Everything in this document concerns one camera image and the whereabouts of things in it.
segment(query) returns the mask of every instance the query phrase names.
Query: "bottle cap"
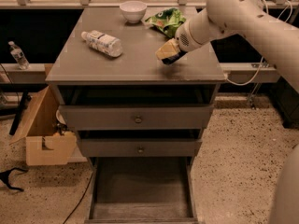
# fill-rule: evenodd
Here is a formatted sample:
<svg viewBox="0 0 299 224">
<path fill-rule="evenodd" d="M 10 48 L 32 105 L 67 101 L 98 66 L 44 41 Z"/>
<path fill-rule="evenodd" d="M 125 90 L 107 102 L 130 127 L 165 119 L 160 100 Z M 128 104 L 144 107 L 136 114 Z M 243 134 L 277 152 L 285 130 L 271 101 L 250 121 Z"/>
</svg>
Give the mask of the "bottle cap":
<svg viewBox="0 0 299 224">
<path fill-rule="evenodd" d="M 86 36 L 87 36 L 87 32 L 82 32 L 82 33 L 81 33 L 81 37 L 82 37 L 84 40 L 86 40 Z"/>
</svg>

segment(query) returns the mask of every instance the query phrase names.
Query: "cardboard box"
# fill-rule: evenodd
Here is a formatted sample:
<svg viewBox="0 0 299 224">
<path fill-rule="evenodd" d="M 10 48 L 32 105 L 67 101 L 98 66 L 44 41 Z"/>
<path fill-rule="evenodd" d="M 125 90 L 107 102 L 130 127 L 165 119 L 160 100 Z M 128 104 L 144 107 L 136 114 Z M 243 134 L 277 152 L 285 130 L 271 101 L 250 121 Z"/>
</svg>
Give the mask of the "cardboard box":
<svg viewBox="0 0 299 224">
<path fill-rule="evenodd" d="M 36 93 L 24 110 L 21 122 L 10 143 L 26 139 L 27 165 L 63 165 L 86 161 L 76 144 L 76 136 L 53 136 L 58 109 L 49 87 Z"/>
</svg>

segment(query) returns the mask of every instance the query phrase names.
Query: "black cable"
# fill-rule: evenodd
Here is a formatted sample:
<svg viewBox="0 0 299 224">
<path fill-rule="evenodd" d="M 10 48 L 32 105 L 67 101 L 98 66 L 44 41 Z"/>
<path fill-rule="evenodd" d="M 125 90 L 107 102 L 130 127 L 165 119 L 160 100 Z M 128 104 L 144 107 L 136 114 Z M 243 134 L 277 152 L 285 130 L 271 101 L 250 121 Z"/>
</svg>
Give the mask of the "black cable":
<svg viewBox="0 0 299 224">
<path fill-rule="evenodd" d="M 12 82 L 12 80 L 11 80 L 11 78 L 9 77 L 9 75 L 8 75 L 8 72 L 7 72 L 7 70 L 6 70 L 6 68 L 4 68 L 4 66 L 0 63 L 0 65 L 1 65 L 1 67 L 2 67 L 2 69 L 3 69 L 3 71 L 5 72 L 5 74 L 7 75 L 7 78 L 9 79 L 9 81 L 10 81 L 10 84 L 11 84 L 11 87 L 12 87 L 12 89 L 14 89 L 15 87 L 14 87 L 14 85 L 13 85 L 13 82 Z M 20 99 L 19 99 L 19 94 L 16 92 L 16 94 L 17 94 L 17 99 L 18 99 L 18 105 L 20 104 Z"/>
<path fill-rule="evenodd" d="M 83 193 L 82 197 L 81 197 L 80 200 L 78 201 L 78 203 L 77 203 L 77 205 L 75 206 L 75 208 L 73 209 L 73 211 L 67 216 L 67 218 L 65 219 L 65 221 L 64 221 L 63 224 L 66 223 L 66 221 L 73 215 L 73 213 L 76 211 L 76 209 L 78 208 L 78 206 L 81 204 L 81 202 L 82 202 L 82 200 L 83 200 L 83 198 L 84 198 L 84 196 L 85 196 L 85 194 L 86 194 L 86 192 L 87 192 L 87 190 L 88 190 L 88 187 L 89 187 L 90 184 L 91 184 L 92 179 L 93 179 L 93 173 L 92 173 L 92 175 L 91 175 L 90 180 L 88 181 L 87 187 L 86 187 L 86 189 L 84 190 L 84 193 Z"/>
</svg>

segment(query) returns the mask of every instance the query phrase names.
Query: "drawer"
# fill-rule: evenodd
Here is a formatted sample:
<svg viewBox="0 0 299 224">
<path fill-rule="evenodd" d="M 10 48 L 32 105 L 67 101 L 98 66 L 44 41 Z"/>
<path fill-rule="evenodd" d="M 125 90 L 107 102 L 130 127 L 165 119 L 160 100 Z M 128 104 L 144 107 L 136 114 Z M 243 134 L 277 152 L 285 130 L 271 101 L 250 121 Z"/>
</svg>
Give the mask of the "drawer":
<svg viewBox="0 0 299 224">
<path fill-rule="evenodd" d="M 185 158 L 99 158 L 85 223 L 198 223 Z"/>
<path fill-rule="evenodd" d="M 198 140 L 87 140 L 78 144 L 85 157 L 194 157 L 202 144 Z"/>
<path fill-rule="evenodd" d="M 76 130 L 205 128 L 213 105 L 102 107 L 61 105 L 68 127 Z"/>
</svg>

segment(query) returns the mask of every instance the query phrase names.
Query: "cardboard flap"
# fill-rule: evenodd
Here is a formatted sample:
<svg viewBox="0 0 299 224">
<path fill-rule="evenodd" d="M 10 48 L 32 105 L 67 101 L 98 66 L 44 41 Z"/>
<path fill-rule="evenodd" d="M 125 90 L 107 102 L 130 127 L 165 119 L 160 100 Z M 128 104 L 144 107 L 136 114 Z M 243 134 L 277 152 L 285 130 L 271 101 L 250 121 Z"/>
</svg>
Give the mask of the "cardboard flap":
<svg viewBox="0 0 299 224">
<path fill-rule="evenodd" d="M 16 133 L 10 144 L 28 135 L 53 135 L 55 132 L 58 103 L 49 87 L 33 95 L 28 107 L 23 111 Z"/>
</svg>

